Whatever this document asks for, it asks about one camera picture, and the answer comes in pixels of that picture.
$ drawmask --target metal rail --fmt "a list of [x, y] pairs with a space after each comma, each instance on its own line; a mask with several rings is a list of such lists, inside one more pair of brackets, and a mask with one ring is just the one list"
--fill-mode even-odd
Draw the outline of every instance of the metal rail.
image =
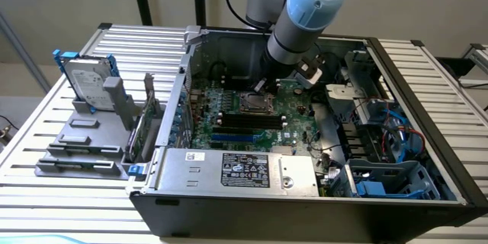
[[[83, 53], [115, 54], [128, 93], [139, 101], [145, 96], [144, 72], [153, 72], [156, 96], [165, 102], [184, 54], [183, 33], [184, 29], [113, 25], [96, 32]], [[439, 71], [424, 51], [409, 41], [383, 41], [383, 46], [488, 195], [485, 126], [476, 121], [476, 114], [451, 90], [440, 73], [435, 74]], [[428, 76], [415, 74], [415, 70]], [[37, 159], [72, 113], [72, 97], [73, 92], [61, 77], [0, 154], [0, 237], [63, 234], [87, 243], [176, 242], [151, 234], [127, 199], [125, 181], [35, 176]], [[487, 239], [488, 218], [479, 218], [460, 228], [436, 228], [409, 244], [481, 244]], [[229, 243], [225, 240], [187, 241]]]

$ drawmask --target motherboard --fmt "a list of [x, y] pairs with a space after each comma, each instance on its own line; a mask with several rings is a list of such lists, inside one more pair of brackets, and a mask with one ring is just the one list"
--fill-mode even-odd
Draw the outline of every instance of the motherboard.
[[312, 155], [316, 142], [311, 93], [281, 79], [275, 93], [227, 90], [197, 79], [189, 101], [195, 121], [192, 148]]

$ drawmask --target sticker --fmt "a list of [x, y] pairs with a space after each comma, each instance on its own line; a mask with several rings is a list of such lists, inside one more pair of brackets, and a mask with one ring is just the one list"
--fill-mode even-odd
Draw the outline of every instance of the sticker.
[[205, 153], [187, 152], [187, 157], [184, 158], [187, 161], [204, 161]]
[[80, 96], [99, 110], [113, 110], [109, 93], [103, 90], [104, 79], [95, 71], [72, 70]]
[[223, 154], [220, 183], [225, 187], [269, 188], [268, 156]]

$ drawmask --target power supply label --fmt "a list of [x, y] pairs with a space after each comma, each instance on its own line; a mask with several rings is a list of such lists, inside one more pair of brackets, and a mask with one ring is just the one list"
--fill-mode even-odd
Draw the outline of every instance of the power supply label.
[[268, 156], [223, 154], [220, 183], [227, 187], [269, 188]]

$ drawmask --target white wall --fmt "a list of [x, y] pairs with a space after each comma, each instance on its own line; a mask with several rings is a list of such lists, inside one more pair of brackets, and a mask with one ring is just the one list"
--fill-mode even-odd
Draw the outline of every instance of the white wall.
[[[157, 25], [195, 24], [193, 0], [149, 0]], [[245, 14], [245, 0], [232, 0]], [[224, 0], [207, 0], [208, 24], [240, 27]], [[37, 63], [55, 48], [79, 50], [100, 22], [140, 24], [136, 0], [0, 0], [0, 9]], [[331, 34], [420, 39], [435, 55], [457, 56], [468, 43], [488, 43], [485, 0], [344, 0]], [[19, 61], [0, 38], [0, 62]]]

